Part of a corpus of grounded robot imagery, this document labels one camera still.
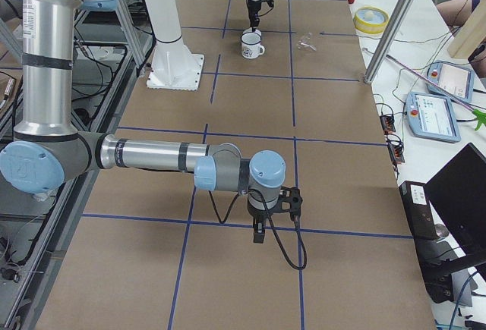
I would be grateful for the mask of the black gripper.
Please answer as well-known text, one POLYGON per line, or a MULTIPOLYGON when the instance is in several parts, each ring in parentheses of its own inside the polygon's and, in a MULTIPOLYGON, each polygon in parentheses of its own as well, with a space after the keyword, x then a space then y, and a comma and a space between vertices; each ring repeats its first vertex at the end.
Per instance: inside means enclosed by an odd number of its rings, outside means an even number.
POLYGON ((250 28, 257 29, 260 23, 258 13, 260 12, 260 1, 248 1, 248 15, 250 16, 250 28))
POLYGON ((263 244, 265 240, 265 226, 269 214, 265 210, 249 208, 248 212, 253 218, 253 243, 263 244))

